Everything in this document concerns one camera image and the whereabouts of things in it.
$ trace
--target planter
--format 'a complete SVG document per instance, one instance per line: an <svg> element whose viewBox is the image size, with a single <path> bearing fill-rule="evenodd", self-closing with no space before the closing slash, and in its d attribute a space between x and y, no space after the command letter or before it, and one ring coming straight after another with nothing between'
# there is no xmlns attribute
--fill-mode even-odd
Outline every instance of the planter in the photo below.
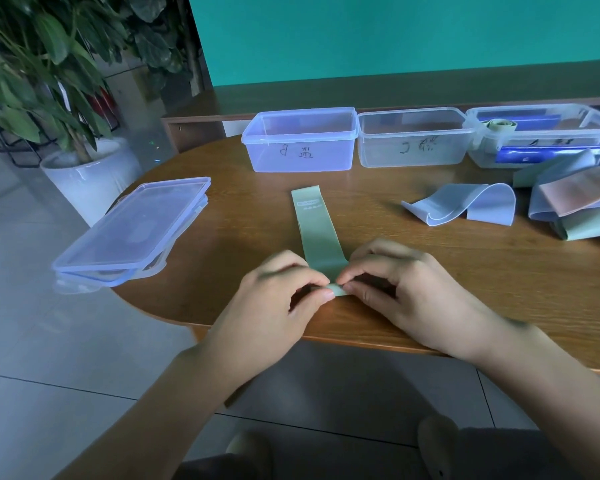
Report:
<svg viewBox="0 0 600 480"><path fill-rule="evenodd" d="M94 159L80 165L75 153L55 152L40 168L78 211L89 227L96 224L111 204L142 170L124 138L99 139L98 150L88 148Z"/></svg>

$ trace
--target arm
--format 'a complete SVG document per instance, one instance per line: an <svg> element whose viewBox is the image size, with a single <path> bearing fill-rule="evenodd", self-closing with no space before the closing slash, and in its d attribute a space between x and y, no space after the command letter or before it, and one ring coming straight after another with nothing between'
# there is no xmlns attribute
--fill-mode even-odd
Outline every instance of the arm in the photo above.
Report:
<svg viewBox="0 0 600 480"><path fill-rule="evenodd" d="M364 273L396 297L352 281ZM496 315L432 256L384 239L356 250L336 281L423 345L474 364L574 468L600 478L600 378L540 329Z"/></svg>
<svg viewBox="0 0 600 480"><path fill-rule="evenodd" d="M280 360L318 308L317 289L289 310L305 285L329 279L290 251L242 280L206 338L170 364L131 409L56 479L170 479L211 414L238 387Z"/></svg>

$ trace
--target clear plastic container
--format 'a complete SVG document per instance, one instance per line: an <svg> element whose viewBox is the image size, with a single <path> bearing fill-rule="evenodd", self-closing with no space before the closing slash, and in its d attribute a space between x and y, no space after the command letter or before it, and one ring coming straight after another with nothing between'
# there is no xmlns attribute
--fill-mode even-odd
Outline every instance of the clear plastic container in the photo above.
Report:
<svg viewBox="0 0 600 480"><path fill-rule="evenodd" d="M455 107L363 112L358 154L365 167L460 163L475 129Z"/></svg>
<svg viewBox="0 0 600 480"><path fill-rule="evenodd" d="M600 154L600 111L583 104L475 107L466 115L476 128L469 155L482 168L522 168L586 149ZM494 131L486 127L491 120L513 125Z"/></svg>
<svg viewBox="0 0 600 480"><path fill-rule="evenodd" d="M348 170L358 137L352 107L259 112L242 133L254 171Z"/></svg>
<svg viewBox="0 0 600 480"><path fill-rule="evenodd" d="M54 261L57 286L113 287L158 273L206 206L210 184L200 177L138 186Z"/></svg>

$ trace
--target beige shoe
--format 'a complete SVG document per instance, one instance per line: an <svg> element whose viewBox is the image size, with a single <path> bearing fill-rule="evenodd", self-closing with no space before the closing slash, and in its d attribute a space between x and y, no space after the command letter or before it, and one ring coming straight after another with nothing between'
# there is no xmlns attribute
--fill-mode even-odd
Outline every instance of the beige shoe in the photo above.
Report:
<svg viewBox="0 0 600 480"><path fill-rule="evenodd" d="M440 414L427 416L418 423L418 448L429 476L449 480L458 437L458 427Z"/></svg>
<svg viewBox="0 0 600 480"><path fill-rule="evenodd" d="M258 470L261 480L272 480L273 453L269 441L263 435L253 431L241 431L233 437L226 453L248 458Z"/></svg>

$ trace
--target teal panel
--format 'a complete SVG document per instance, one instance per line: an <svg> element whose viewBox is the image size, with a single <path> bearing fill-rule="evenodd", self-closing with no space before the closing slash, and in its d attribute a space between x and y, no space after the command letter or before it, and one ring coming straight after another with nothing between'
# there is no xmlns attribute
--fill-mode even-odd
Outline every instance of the teal panel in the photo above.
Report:
<svg viewBox="0 0 600 480"><path fill-rule="evenodd" d="M191 0L216 86L600 59L600 0Z"/></svg>

